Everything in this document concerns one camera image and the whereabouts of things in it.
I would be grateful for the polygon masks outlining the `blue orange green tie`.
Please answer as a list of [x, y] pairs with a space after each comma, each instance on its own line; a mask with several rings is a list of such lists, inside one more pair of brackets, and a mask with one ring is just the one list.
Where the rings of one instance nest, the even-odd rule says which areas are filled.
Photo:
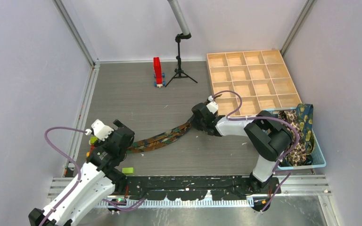
[[182, 136], [188, 133], [190, 129], [191, 124], [186, 122], [161, 134], [144, 140], [136, 141], [132, 143], [132, 145], [127, 149], [127, 154], [144, 153], [163, 148], [179, 140]]

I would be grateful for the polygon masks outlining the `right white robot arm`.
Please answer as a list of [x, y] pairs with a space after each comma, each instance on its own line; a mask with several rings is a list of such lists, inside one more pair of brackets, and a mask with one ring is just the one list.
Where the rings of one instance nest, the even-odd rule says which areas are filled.
[[283, 120], [269, 111], [254, 117], [228, 118], [219, 115], [216, 108], [199, 103], [192, 107], [190, 123], [193, 128], [210, 136], [242, 136], [249, 138], [259, 154], [256, 166], [250, 173], [247, 186], [254, 193], [263, 193], [269, 187], [276, 161], [290, 147], [294, 136]]

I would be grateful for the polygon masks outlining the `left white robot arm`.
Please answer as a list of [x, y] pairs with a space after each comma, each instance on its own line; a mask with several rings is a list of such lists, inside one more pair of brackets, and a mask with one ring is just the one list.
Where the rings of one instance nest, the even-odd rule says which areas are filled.
[[95, 120], [86, 135], [94, 135], [94, 149], [77, 175], [65, 189], [43, 209], [28, 215], [32, 226], [75, 226], [99, 202], [111, 194], [120, 195], [126, 188], [126, 175], [116, 167], [126, 158], [135, 133], [119, 120], [112, 128]]

